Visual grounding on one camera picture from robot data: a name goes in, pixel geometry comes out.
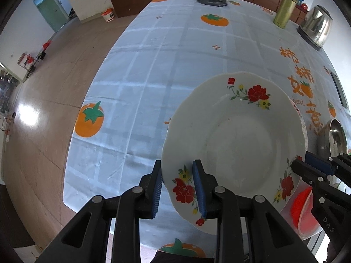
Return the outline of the white plate red flowers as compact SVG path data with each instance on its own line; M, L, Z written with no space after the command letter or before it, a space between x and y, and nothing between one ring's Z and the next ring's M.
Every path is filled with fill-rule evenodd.
M262 195L282 211L301 180L292 162L305 152L299 115L278 85L253 73L220 74L196 87L173 114L162 177L179 215L213 235L216 221L199 211L194 160L236 195Z

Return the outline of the red plastic stool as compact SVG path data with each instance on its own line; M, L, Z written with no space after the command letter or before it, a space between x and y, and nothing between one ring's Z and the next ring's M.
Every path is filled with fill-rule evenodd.
M301 180L280 214L302 240L322 231L320 224L312 215L312 207L312 187Z

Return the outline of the black smartphone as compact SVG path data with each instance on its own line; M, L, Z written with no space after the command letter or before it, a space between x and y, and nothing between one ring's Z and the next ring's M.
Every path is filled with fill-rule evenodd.
M346 95L344 93L342 84L340 83L340 80L339 80L337 74L335 74L334 72L331 72L330 74L331 74L331 77L333 79L334 85L336 86L336 90L338 93L338 97L340 99L340 103L341 103L342 107L347 109L348 103L347 103Z

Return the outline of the stainless steel electric kettle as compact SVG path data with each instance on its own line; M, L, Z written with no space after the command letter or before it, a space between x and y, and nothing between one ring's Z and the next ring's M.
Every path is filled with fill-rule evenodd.
M315 50L320 50L326 42L333 25L330 13L320 5L314 6L304 17L297 32Z

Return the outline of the persimmon print tablecloth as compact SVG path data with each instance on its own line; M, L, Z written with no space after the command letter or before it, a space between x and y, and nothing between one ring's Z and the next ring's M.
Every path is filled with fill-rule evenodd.
M168 121L195 87L221 73L246 71L273 81L296 103L309 149L332 117L350 131L350 103L340 103L331 77L337 63L315 50L289 22L272 26L126 28L100 66L77 118L65 168L66 206L95 195L111 198L138 184L161 157Z

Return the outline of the green gold tumbler bottle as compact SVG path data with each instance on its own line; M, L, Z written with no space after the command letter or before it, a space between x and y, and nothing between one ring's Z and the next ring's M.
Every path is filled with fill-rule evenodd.
M297 0L281 0L281 3L273 19L273 23L284 29L297 4Z

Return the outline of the red folding chair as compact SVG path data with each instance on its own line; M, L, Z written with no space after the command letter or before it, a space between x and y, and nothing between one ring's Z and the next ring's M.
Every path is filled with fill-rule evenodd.
M26 53L23 53L17 61L17 64L25 69L28 73L31 73L35 70L35 63L36 58Z

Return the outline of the white red plastic bucket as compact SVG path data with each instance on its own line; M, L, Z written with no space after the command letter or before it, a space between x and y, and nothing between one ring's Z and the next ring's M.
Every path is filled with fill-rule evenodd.
M106 22L111 22L113 21L113 19L115 18L115 14L114 14L114 9L113 8L108 8L106 9L101 16L103 17L103 19Z

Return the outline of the green door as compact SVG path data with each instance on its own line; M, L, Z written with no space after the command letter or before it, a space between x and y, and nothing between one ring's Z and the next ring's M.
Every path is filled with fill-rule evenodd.
M34 0L33 2L54 32L57 33L67 23L68 18L56 0Z

